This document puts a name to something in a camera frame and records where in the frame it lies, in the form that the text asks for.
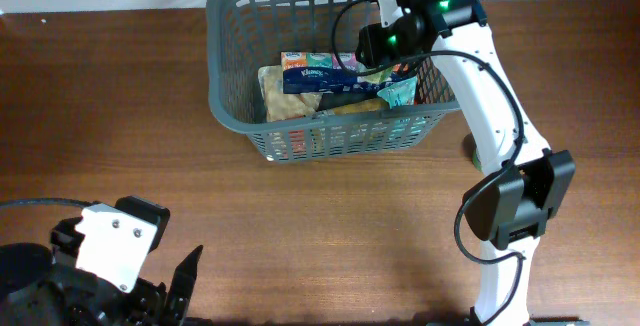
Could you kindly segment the pale green foil packet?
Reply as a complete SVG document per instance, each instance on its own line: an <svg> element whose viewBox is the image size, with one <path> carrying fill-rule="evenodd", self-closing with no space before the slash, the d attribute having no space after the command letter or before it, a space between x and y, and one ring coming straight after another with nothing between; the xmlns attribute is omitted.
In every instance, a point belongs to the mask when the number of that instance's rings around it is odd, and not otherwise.
<svg viewBox="0 0 640 326"><path fill-rule="evenodd" d="M413 105L418 84L416 76L390 84L377 92L377 96L393 109L400 106Z"/></svg>

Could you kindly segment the grey plastic shopping basket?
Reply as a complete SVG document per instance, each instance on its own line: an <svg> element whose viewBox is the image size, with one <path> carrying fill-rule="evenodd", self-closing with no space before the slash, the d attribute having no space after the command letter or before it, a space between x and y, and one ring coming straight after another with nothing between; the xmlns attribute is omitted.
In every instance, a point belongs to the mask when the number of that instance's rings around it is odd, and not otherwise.
<svg viewBox="0 0 640 326"><path fill-rule="evenodd" d="M418 72L417 104L359 114L270 122L258 71L284 51L352 51L358 31L379 21L376 5L352 0L207 0L209 107L224 127L247 136L268 160L280 163L410 148L459 105L430 61Z"/></svg>

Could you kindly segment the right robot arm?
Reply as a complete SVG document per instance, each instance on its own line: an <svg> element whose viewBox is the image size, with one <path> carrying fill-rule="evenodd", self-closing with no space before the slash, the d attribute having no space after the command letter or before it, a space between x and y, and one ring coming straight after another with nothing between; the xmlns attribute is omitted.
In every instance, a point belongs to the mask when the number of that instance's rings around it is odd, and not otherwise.
<svg viewBox="0 0 640 326"><path fill-rule="evenodd" d="M359 34L368 73L428 59L454 92L484 175L454 220L461 253L481 267L471 325L530 325L532 258L576 171L528 118L494 45L479 0L368 0L380 21Z"/></svg>

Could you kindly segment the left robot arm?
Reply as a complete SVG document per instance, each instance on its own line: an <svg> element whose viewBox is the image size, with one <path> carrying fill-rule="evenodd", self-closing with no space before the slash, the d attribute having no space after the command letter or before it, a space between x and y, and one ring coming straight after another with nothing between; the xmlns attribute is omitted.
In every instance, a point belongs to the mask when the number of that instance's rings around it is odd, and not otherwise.
<svg viewBox="0 0 640 326"><path fill-rule="evenodd" d="M67 198L2 202L4 209L61 205L80 209L61 220L48 245L1 248L1 322L4 325L201 325L189 306L203 252L195 247L170 284L140 276L162 240L169 209L136 196L114 205Z"/></svg>

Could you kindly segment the beige grain pouch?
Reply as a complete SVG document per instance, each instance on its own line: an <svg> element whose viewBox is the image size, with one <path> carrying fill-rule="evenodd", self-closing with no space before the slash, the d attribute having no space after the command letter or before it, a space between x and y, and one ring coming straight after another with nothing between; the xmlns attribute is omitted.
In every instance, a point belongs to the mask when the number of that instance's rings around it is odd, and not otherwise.
<svg viewBox="0 0 640 326"><path fill-rule="evenodd" d="M284 93L281 66L261 67L258 70L258 82L268 122L306 117L319 109L321 93Z"/></svg>

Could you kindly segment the tissue pocket packs bundle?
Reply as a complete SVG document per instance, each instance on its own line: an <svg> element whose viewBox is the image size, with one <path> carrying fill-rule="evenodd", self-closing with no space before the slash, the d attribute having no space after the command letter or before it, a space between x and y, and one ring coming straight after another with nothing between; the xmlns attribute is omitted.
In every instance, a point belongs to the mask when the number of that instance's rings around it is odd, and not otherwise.
<svg viewBox="0 0 640 326"><path fill-rule="evenodd" d="M282 52L281 67L285 94L377 93L402 79L396 73L382 84L359 83L358 76L345 72L331 53Z"/></svg>

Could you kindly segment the green lid glass jar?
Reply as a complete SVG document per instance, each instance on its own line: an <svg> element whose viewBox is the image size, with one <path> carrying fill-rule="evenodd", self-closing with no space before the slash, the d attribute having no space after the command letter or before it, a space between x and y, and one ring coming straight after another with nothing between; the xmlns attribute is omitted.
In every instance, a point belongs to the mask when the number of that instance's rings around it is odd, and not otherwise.
<svg viewBox="0 0 640 326"><path fill-rule="evenodd" d="M358 76L357 81L359 83L368 83L368 84L382 84L385 82L389 82L392 80L392 77L396 75L398 68L399 66L395 65L383 71L379 71L375 74L371 74L368 76Z"/></svg>

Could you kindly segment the orange snack packet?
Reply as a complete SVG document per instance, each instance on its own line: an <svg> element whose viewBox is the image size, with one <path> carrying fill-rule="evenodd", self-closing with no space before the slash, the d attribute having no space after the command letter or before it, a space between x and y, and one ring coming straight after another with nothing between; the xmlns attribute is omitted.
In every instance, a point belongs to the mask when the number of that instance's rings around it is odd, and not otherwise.
<svg viewBox="0 0 640 326"><path fill-rule="evenodd" d="M352 74L356 70L356 67L349 67L344 71ZM408 76L401 77L402 79L400 81L410 78ZM309 116L315 118L332 117L337 115L374 112L389 109L388 103L385 102L382 98L378 97L377 93L321 94L322 99L319 105L319 109L314 114Z"/></svg>

